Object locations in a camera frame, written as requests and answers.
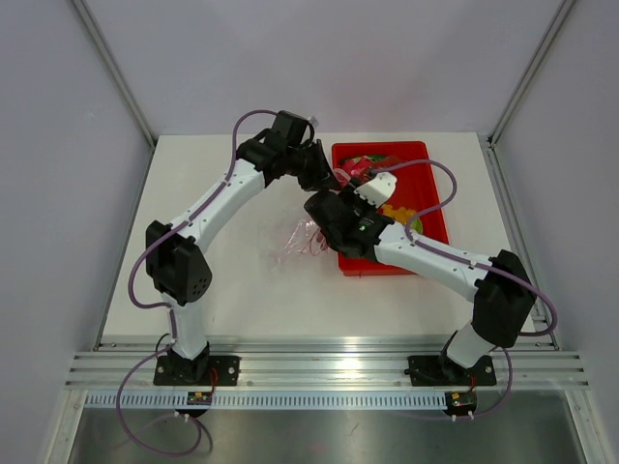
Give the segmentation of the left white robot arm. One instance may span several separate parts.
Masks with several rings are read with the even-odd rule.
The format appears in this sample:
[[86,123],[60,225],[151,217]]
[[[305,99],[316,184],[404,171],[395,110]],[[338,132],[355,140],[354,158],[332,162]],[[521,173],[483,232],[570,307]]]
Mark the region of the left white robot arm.
[[313,123],[289,111],[273,115],[270,127],[244,142],[232,143],[229,166],[218,182],[169,224],[146,230],[145,269],[168,309],[175,373],[189,385],[208,375],[209,343],[200,300],[213,273],[206,254],[235,214],[283,176],[304,191],[337,186]]

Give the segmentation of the yellow ginger root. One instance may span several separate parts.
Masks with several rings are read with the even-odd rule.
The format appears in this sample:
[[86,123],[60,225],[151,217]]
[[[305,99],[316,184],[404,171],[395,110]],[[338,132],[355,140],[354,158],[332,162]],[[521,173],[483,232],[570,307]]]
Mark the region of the yellow ginger root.
[[380,208],[380,212],[389,218],[392,218],[396,222],[401,224],[406,224],[411,218],[413,218],[417,211],[414,209],[409,209],[405,207],[397,207],[394,208],[390,204],[383,204]]

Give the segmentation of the clear zip top bag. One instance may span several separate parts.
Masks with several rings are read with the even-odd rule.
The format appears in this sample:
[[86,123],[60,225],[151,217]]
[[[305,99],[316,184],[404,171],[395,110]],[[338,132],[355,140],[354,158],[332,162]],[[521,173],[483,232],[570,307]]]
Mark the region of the clear zip top bag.
[[303,209],[303,200],[307,198],[307,194],[301,196],[300,193],[292,195],[287,192],[278,206],[277,217],[265,226],[266,256],[274,265],[309,256],[301,254],[301,248],[319,227]]

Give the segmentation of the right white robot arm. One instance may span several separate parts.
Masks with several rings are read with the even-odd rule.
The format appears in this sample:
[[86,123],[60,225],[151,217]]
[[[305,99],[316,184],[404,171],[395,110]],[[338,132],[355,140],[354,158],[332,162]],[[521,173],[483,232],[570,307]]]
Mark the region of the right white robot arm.
[[448,382],[462,382],[480,358],[495,347],[513,347],[522,335],[536,295],[514,253],[484,256],[414,234],[350,191],[321,190],[304,209],[331,249],[428,278],[473,305],[470,320],[438,357],[440,374]]

